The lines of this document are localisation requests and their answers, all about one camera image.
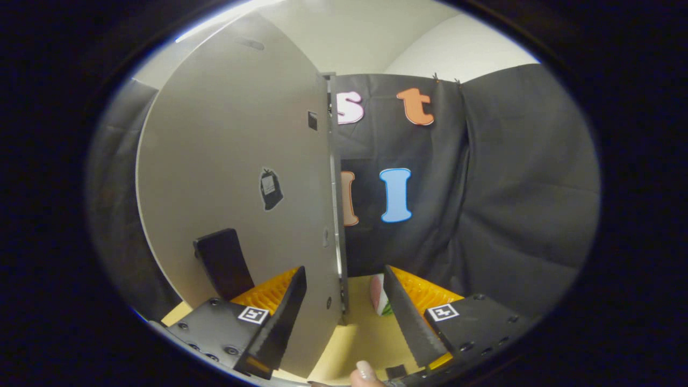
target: orange letter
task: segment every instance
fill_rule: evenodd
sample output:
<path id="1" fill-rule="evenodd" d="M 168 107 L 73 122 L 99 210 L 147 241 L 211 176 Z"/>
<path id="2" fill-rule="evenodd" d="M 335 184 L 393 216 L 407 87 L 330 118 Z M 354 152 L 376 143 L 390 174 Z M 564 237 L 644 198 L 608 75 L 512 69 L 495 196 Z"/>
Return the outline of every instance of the orange letter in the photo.
<path id="1" fill-rule="evenodd" d="M 356 176 L 354 172 L 342 171 L 342 210 L 344 213 L 344 226 L 358 224 L 358 216 L 354 215 L 354 206 L 351 204 L 351 183 Z"/>
<path id="2" fill-rule="evenodd" d="M 417 87 L 413 87 L 396 95 L 396 98 L 404 101 L 406 118 L 416 125 L 430 125 L 435 121 L 432 114 L 425 114 L 423 103 L 430 103 L 430 97 L 420 93 Z"/>

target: finger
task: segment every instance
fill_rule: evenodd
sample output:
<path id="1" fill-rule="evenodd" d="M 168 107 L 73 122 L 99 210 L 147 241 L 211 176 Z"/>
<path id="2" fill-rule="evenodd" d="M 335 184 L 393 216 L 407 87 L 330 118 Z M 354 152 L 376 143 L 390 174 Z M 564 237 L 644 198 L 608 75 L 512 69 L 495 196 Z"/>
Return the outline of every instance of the finger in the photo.
<path id="1" fill-rule="evenodd" d="M 356 369 L 351 372 L 350 377 L 351 387 L 385 387 L 385 384 L 378 380 L 370 363 L 365 360 L 356 363 Z"/>

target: black pouch sticker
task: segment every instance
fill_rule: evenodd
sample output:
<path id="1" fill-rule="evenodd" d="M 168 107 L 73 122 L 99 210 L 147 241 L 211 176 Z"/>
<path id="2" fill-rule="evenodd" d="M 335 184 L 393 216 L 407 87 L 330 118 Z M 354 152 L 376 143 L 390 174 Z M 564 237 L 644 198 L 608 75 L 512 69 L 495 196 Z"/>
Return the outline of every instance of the black pouch sticker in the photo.
<path id="1" fill-rule="evenodd" d="M 284 199 L 279 187 L 279 178 L 275 171 L 270 168 L 263 168 L 263 173 L 260 176 L 260 192 L 265 204 L 265 211 L 274 209 Z"/>

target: screw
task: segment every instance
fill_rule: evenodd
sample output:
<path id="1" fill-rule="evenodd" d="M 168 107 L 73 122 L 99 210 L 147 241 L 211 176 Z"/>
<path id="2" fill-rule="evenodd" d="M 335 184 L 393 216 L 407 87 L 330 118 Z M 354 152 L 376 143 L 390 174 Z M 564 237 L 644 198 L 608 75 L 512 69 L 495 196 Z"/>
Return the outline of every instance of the screw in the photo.
<path id="1" fill-rule="evenodd" d="M 234 348 L 233 346 L 224 347 L 224 351 L 227 353 L 227 355 L 236 356 L 239 354 L 239 350 Z"/>
<path id="2" fill-rule="evenodd" d="M 459 351 L 461 351 L 461 352 L 470 351 L 474 346 L 475 346 L 475 343 L 473 343 L 473 342 L 463 343 L 459 347 Z"/>

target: ceiling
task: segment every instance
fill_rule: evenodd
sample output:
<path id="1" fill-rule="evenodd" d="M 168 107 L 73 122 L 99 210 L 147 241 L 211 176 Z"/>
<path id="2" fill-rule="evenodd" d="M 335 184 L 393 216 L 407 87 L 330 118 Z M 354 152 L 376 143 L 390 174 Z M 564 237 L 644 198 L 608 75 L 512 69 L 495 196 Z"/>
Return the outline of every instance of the ceiling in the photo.
<path id="1" fill-rule="evenodd" d="M 259 9 L 321 72 L 382 73 L 413 42 L 459 12 L 433 0 L 285 0 Z M 158 89 L 223 23 L 160 48 L 134 78 Z"/>

